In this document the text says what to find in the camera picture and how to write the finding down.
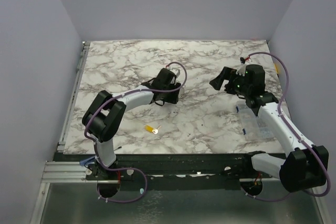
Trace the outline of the clear plastic box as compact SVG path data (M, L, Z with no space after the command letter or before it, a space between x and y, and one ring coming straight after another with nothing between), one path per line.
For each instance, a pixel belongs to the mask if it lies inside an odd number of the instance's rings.
M243 135L247 140L266 140L274 137L266 123L255 116L244 101L236 103L236 111L243 129Z

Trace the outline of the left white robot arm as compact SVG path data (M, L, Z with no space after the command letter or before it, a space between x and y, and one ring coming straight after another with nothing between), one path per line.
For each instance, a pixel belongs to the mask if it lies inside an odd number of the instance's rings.
M182 84L177 81L179 71L163 68L159 74L137 88L120 94L100 91L82 118L84 135L93 141L98 173L104 179L115 175L117 160L113 137L126 112L149 104L163 106L177 104Z

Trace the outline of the key with yellow tag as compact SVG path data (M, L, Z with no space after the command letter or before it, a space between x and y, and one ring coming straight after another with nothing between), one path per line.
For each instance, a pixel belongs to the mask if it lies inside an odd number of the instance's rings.
M146 125L145 127L145 130L148 131L148 132L151 132L153 134L158 134L159 132L159 129L161 128L161 126L158 126L157 128L154 128L154 127L151 127L149 125Z

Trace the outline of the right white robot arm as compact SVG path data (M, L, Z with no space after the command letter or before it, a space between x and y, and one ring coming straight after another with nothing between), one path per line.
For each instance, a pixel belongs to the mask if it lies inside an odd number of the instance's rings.
M210 85L215 90L224 88L226 93L244 98L247 107L266 123L286 155L281 159L261 151L249 153L248 160L241 164L246 177L267 173L279 179L290 193L326 184L328 150L306 139L281 111L279 100L265 89L262 66L244 65L238 70L224 67Z

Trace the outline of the aluminium extrusion rail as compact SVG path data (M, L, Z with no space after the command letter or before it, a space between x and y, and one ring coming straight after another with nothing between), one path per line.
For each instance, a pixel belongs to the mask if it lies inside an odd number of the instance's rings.
M86 168L79 162L47 162L41 181L43 183L81 183L86 180Z

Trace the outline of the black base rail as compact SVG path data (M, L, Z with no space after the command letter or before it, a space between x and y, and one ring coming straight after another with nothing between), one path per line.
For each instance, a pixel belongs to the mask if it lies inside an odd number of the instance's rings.
M80 162L88 155L56 153L53 162ZM118 154L116 168L136 168L148 179L149 190L239 190L246 182L270 180L271 177L250 172L245 167L245 154ZM122 172L117 180L115 172L100 170L95 164L84 166L86 180L82 183L121 185L138 189L143 177L138 172Z

